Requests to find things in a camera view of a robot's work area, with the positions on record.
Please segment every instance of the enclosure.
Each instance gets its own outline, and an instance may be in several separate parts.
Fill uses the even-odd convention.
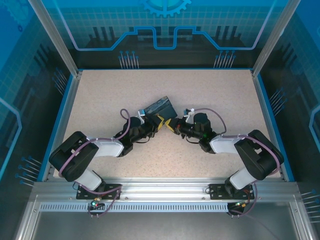
[[[318,239],[319,9],[312,0],[0,0],[2,239]],[[205,153],[165,126],[124,157],[92,160],[122,185],[99,219],[49,163],[72,133],[112,137],[126,123],[120,109],[135,116],[163,96],[179,117],[211,108],[226,134],[258,129],[280,150],[284,163],[256,183],[247,217],[231,218],[236,201],[207,193],[241,158]]]

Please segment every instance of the speckled beige tabletop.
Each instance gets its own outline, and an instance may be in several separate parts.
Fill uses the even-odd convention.
[[[212,108],[224,119],[226,135],[258,129],[269,137],[249,70],[84,70],[64,139],[75,131],[112,137],[125,120],[163,96],[179,117],[185,108]],[[211,127],[220,120],[208,112]],[[244,165],[236,154],[209,154],[163,127],[146,144],[134,144],[125,157],[96,157],[89,167],[103,177],[229,177]]]

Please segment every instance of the vented metal strip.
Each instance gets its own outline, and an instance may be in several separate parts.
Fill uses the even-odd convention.
[[[103,212],[110,205],[94,212]],[[43,202],[40,212],[87,212],[88,202]],[[110,209],[112,213],[220,213],[228,212],[226,202],[116,202]]]

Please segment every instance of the gear logo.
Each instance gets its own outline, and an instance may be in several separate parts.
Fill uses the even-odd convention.
[[[28,19],[29,5],[27,0],[0,0],[0,8],[6,7],[11,17],[19,24],[23,25]]]
[[[145,10],[149,10],[150,14],[156,14],[157,17],[174,14],[180,14],[180,10],[187,9],[187,4],[191,4],[191,0],[140,0]]]

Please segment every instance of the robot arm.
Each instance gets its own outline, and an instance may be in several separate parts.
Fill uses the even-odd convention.
[[[132,149],[133,144],[143,138],[153,138],[163,126],[164,119],[159,115],[146,117],[144,111],[140,110],[138,117],[130,118],[123,126],[123,130],[117,133],[114,138],[90,138],[80,131],[73,133],[65,140],[49,157],[49,162],[61,172],[61,168],[72,154],[86,142],[86,145],[71,159],[62,170],[62,177],[68,182],[77,182],[86,186],[89,190],[96,190],[104,183],[102,178],[94,171],[88,169],[89,163],[95,157],[111,156],[123,157]]]
[[[247,185],[265,179],[284,162],[280,151],[259,130],[246,135],[223,136],[212,130],[205,113],[195,114],[194,109],[186,109],[184,113],[183,118],[165,122],[172,132],[181,135],[183,139],[198,139],[206,153],[238,154],[241,157],[245,167],[225,181],[225,190],[231,197]]]

